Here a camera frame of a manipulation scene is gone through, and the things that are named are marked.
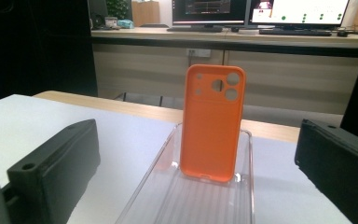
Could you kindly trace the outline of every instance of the wall socket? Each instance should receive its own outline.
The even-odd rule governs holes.
[[[186,55],[190,56],[190,52],[192,52],[192,57],[201,57],[201,58],[210,58],[211,50],[210,49],[186,49]]]

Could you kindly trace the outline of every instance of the transparent acrylic stand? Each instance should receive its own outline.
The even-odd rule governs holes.
[[[182,125],[177,125],[116,223],[255,224],[252,136],[241,130],[235,174],[227,183],[179,169]]]

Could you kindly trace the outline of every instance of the orange phone case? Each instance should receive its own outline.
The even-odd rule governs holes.
[[[187,70],[180,168],[229,181],[234,175],[245,90],[239,67],[195,64]]]

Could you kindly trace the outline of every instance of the ribbed plastic surface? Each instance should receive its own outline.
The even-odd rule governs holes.
[[[179,170],[182,126],[167,139],[117,223],[254,224],[252,137],[241,131],[235,175],[227,183]]]

